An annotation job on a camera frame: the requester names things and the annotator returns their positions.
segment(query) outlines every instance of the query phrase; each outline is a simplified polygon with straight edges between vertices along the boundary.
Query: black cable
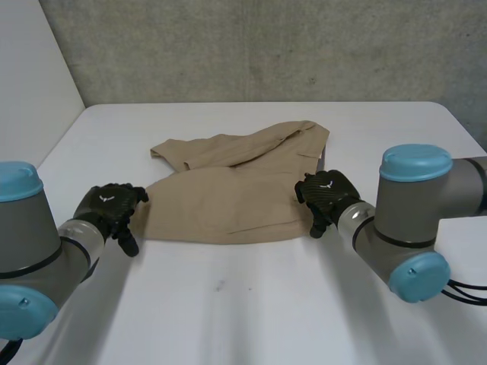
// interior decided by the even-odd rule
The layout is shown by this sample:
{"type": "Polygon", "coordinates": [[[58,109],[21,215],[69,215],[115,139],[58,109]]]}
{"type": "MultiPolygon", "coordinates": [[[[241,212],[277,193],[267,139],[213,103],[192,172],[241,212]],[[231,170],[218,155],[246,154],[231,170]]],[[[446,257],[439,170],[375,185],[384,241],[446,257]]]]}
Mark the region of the black cable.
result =
{"type": "Polygon", "coordinates": [[[451,287],[453,290],[457,291],[458,293],[464,295],[467,298],[470,298],[473,300],[478,300],[479,302],[487,302],[487,298],[476,297],[474,295],[468,294],[453,284],[448,284],[448,286],[451,287]]]}
{"type": "Polygon", "coordinates": [[[473,289],[473,290],[487,290],[487,287],[481,287],[479,285],[470,285],[470,284],[464,284],[460,283],[459,281],[451,280],[448,281],[448,284],[453,284],[456,287],[464,287],[466,289],[473,289]]]}
{"type": "Polygon", "coordinates": [[[458,297],[455,294],[449,293],[446,290],[441,291],[444,295],[447,297],[450,297],[451,299],[458,300],[459,302],[466,303],[466,304],[472,304],[473,306],[487,306],[487,302],[481,302],[478,300],[471,300],[471,299],[466,299],[462,297],[458,297]]]}
{"type": "Polygon", "coordinates": [[[0,351],[0,365],[7,365],[21,348],[23,340],[9,341],[2,351],[0,351]]]}

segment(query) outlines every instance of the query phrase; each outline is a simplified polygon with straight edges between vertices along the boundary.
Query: gray robot arm segment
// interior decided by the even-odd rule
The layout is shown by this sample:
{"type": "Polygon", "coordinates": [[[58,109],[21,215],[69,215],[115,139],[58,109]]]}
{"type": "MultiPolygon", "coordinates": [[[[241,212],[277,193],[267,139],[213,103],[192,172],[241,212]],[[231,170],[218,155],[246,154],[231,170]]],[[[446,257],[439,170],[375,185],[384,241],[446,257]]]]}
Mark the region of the gray robot arm segment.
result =
{"type": "Polygon", "coordinates": [[[391,291],[413,303],[450,283],[450,267],[434,250],[439,221],[487,215],[486,169],[487,157],[453,160],[435,146],[402,145],[384,153],[375,209],[351,201],[355,190],[338,172],[307,176],[296,190],[314,221],[333,222],[391,291]]]}

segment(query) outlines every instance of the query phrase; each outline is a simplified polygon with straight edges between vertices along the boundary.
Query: black ring band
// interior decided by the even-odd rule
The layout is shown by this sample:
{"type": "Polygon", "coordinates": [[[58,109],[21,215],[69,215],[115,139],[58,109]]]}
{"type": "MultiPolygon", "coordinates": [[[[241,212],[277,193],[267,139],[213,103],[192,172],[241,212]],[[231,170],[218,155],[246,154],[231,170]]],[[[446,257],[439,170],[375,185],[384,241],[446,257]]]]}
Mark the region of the black ring band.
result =
{"type": "Polygon", "coordinates": [[[62,253],[62,245],[59,245],[59,248],[51,256],[49,256],[47,259],[44,259],[41,262],[38,262],[37,264],[28,266],[26,268],[21,268],[15,271],[0,272],[0,280],[18,278],[19,276],[24,276],[32,272],[35,272],[37,270],[40,270],[41,268],[45,268],[47,265],[57,260],[57,258],[60,257],[61,253],[62,253]]]}
{"type": "Polygon", "coordinates": [[[357,229],[353,233],[352,247],[353,247],[354,251],[357,252],[357,250],[355,249],[355,241],[357,240],[358,234],[360,233],[360,231],[362,230],[362,228],[365,227],[367,225],[367,223],[372,222],[374,220],[374,218],[375,218],[375,216],[372,216],[372,217],[367,218],[365,221],[363,221],[362,223],[360,223],[360,225],[357,227],[357,229]]]}
{"type": "Polygon", "coordinates": [[[86,257],[86,261],[88,261],[88,268],[91,267],[91,257],[90,253],[78,242],[73,240],[72,238],[66,237],[66,236],[61,236],[60,237],[62,241],[66,241],[71,243],[72,245],[76,246],[79,248],[81,252],[83,252],[84,257],[86,257]]]}
{"type": "Polygon", "coordinates": [[[473,215],[480,215],[485,209],[487,209],[487,176],[485,176],[485,171],[480,163],[471,159],[471,158],[464,158],[465,161],[469,161],[474,167],[475,170],[480,175],[480,179],[482,180],[482,187],[483,187],[483,194],[482,194],[482,201],[480,202],[479,208],[473,215]]]}
{"type": "Polygon", "coordinates": [[[424,241],[424,242],[399,241],[399,240],[395,240],[394,238],[390,238],[385,234],[382,234],[381,232],[379,232],[379,230],[376,227],[374,227],[374,231],[377,237],[379,237],[381,240],[390,243],[391,245],[405,247],[407,249],[425,249],[426,247],[433,246],[434,243],[436,242],[436,237],[432,240],[424,241]]]}

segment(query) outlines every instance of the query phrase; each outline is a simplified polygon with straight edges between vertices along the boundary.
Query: white wall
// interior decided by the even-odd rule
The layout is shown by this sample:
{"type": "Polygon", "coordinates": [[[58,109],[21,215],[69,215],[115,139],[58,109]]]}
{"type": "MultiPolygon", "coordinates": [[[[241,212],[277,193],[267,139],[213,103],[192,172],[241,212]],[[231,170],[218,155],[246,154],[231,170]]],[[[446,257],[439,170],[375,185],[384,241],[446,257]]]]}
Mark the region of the white wall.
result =
{"type": "Polygon", "coordinates": [[[84,105],[37,0],[0,0],[0,160],[39,166],[84,105]]]}

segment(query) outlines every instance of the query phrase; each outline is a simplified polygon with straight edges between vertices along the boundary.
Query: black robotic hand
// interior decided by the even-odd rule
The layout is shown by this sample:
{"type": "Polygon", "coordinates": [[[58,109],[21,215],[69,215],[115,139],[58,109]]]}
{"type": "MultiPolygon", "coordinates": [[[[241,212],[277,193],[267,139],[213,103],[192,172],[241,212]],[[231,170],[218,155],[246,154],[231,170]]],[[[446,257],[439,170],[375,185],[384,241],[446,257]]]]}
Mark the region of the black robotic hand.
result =
{"type": "Polygon", "coordinates": [[[134,257],[138,246],[128,225],[137,204],[148,200],[143,188],[130,184],[95,186],[81,200],[73,218],[92,223],[105,240],[110,236],[118,240],[123,252],[134,257]]]}
{"type": "Polygon", "coordinates": [[[338,224],[343,211],[360,202],[360,195],[352,183],[337,170],[307,173],[304,181],[295,186],[298,201],[306,203],[313,213],[310,236],[320,238],[330,224],[338,224]]]}

